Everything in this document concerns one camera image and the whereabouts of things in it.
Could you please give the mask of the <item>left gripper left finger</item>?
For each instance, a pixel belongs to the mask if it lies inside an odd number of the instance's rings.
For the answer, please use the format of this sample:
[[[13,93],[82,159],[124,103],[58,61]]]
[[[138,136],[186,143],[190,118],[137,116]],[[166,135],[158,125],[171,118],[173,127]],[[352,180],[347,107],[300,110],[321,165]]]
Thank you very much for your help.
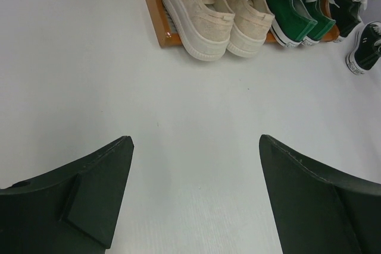
[[[1,189],[1,253],[105,253],[132,163],[122,136],[93,153]]]

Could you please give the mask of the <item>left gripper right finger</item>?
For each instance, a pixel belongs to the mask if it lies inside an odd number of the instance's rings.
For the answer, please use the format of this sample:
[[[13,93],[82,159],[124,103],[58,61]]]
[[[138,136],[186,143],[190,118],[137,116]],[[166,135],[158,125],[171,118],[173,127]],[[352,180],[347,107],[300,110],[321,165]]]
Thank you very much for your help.
[[[259,151],[283,253],[380,253],[380,184],[266,134]]]

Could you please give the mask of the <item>black canvas sneaker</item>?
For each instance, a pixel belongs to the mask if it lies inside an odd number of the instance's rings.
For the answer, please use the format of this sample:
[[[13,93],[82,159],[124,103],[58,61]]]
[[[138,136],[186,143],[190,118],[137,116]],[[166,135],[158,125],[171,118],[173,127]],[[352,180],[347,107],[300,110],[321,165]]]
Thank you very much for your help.
[[[339,36],[334,42],[345,40],[362,22],[360,17],[362,7],[361,2],[353,0],[334,0],[333,4],[329,4],[330,15],[339,29]]]
[[[355,75],[373,68],[380,59],[380,22],[366,24],[355,35],[354,48],[345,58],[346,66]]]

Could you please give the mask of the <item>green sneaker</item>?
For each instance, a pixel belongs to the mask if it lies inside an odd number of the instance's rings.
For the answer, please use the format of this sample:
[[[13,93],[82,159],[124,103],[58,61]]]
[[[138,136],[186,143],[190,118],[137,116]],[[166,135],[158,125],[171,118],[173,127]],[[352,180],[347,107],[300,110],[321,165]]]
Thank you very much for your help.
[[[334,0],[302,0],[309,15],[317,22],[313,29],[303,38],[302,44],[304,46],[318,44],[336,23],[335,20],[323,12],[321,6],[325,1],[336,5]]]
[[[299,46],[317,25],[303,0],[266,0],[266,3],[274,14],[271,33],[283,47]]]

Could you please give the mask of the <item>beige sneaker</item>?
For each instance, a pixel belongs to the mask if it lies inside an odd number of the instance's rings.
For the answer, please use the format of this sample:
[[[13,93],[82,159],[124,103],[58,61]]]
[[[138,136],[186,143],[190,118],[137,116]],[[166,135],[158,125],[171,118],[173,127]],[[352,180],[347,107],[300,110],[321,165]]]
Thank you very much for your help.
[[[235,13],[226,0],[162,0],[188,54],[216,61],[226,52]]]
[[[251,58],[266,41],[274,20],[266,0],[214,0],[205,32],[213,40],[229,39],[227,50]]]

